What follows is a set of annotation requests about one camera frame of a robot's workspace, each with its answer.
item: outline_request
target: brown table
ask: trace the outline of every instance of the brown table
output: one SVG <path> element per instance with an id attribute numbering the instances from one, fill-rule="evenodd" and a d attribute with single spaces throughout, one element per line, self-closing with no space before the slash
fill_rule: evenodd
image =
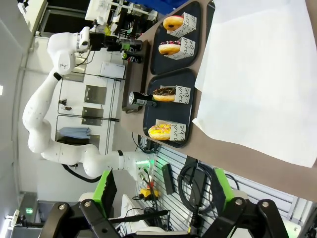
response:
<path id="1" fill-rule="evenodd" d="M 203 10 L 201 47 L 195 62 L 189 67 L 196 75 L 199 71 L 206 45 L 206 6 L 209 0 L 197 1 L 201 3 Z M 310 14 L 314 35 L 317 36 L 317 1 L 306 0 L 306 4 Z M 148 40 L 149 43 L 153 45 L 155 31 L 161 22 L 162 21 L 154 25 L 139 39 L 143 41 Z M 149 65 L 146 86 L 152 77 L 153 75 L 150 72 Z M 196 95 L 196 103 L 193 108 L 194 118 L 198 112 L 201 92 L 197 90 Z M 129 131 L 144 136 L 142 128 L 143 113 L 144 109 L 132 114 L 122 112 L 120 120 L 121 126 Z M 224 168 L 229 172 L 247 179 L 307 200 L 317 201 L 317 163 L 315 163 L 313 168 L 296 166 L 245 146 L 213 140 L 207 137 L 195 125 L 192 125 L 192 132 L 187 144 L 182 148 L 174 149 L 183 154 L 207 162 L 210 165 Z"/>

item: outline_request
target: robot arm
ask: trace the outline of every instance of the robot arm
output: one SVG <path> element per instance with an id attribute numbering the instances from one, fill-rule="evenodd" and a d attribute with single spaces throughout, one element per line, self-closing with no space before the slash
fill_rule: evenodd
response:
<path id="1" fill-rule="evenodd" d="M 137 180 L 136 161 L 148 159 L 143 154 L 129 152 L 120 156 L 114 151 L 101 155 L 96 146 L 91 144 L 73 146 L 51 139 L 51 125 L 44 117 L 50 107 L 54 89 L 61 80 L 61 75 L 69 74 L 74 69 L 75 53 L 86 52 L 89 47 L 89 27 L 85 27 L 80 33 L 58 33 L 50 37 L 47 50 L 54 68 L 28 101 L 22 117 L 23 124 L 29 131 L 29 148 L 43 158 L 57 163 L 82 163 L 86 174 L 93 178 L 101 175 L 104 170 L 113 168 L 127 169 Z"/>

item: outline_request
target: donut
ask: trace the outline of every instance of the donut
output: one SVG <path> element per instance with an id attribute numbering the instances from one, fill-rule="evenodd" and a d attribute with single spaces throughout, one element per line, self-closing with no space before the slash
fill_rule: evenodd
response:
<path id="1" fill-rule="evenodd" d="M 171 124 L 154 125 L 149 129 L 150 138 L 155 140 L 169 140 Z"/>
<path id="2" fill-rule="evenodd" d="M 153 97 L 157 101 L 161 102 L 174 102 L 175 101 L 175 88 L 160 88 L 153 92 Z"/>
<path id="3" fill-rule="evenodd" d="M 164 19 L 163 26 L 168 31 L 175 31 L 183 25 L 184 17 L 183 16 L 169 16 Z"/>
<path id="4" fill-rule="evenodd" d="M 162 55 L 173 55 L 175 53 L 178 53 L 180 51 L 180 41 L 165 41 L 160 43 L 158 47 L 158 51 Z"/>

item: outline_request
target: screw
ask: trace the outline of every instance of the screw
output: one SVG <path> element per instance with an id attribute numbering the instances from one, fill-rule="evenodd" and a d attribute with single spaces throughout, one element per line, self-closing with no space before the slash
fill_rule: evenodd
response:
<path id="1" fill-rule="evenodd" d="M 263 203 L 262 203 L 262 206 L 263 206 L 263 207 L 268 207 L 268 202 L 263 202 Z"/>
<path id="2" fill-rule="evenodd" d="M 242 202 L 241 199 L 237 199 L 237 200 L 236 200 L 236 204 L 237 204 L 237 205 L 242 205 L 242 203 L 243 203 L 243 202 Z"/>

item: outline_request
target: blue object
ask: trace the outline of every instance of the blue object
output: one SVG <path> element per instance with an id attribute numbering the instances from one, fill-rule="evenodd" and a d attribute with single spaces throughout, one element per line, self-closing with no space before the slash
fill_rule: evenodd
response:
<path id="1" fill-rule="evenodd" d="M 63 127 L 59 130 L 62 136 L 78 139 L 90 139 L 90 128 L 88 127 Z"/>
<path id="2" fill-rule="evenodd" d="M 187 0 L 129 0 L 129 2 L 144 5 L 166 15 L 187 2 Z"/>

